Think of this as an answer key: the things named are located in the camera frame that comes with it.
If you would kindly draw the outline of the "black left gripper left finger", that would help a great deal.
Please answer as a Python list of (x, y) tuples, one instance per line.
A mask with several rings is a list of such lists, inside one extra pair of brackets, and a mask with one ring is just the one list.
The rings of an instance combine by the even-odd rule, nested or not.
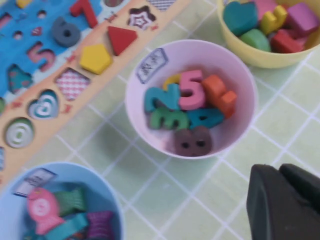
[(253, 240), (320, 238), (320, 214), (273, 166), (252, 166), (246, 210)]

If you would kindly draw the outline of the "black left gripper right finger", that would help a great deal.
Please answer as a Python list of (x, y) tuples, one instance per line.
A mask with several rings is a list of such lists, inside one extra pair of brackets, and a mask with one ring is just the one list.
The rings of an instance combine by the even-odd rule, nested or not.
[(305, 199), (318, 214), (320, 213), (320, 178), (307, 170), (291, 164), (284, 163), (279, 172), (294, 188), (294, 190)]

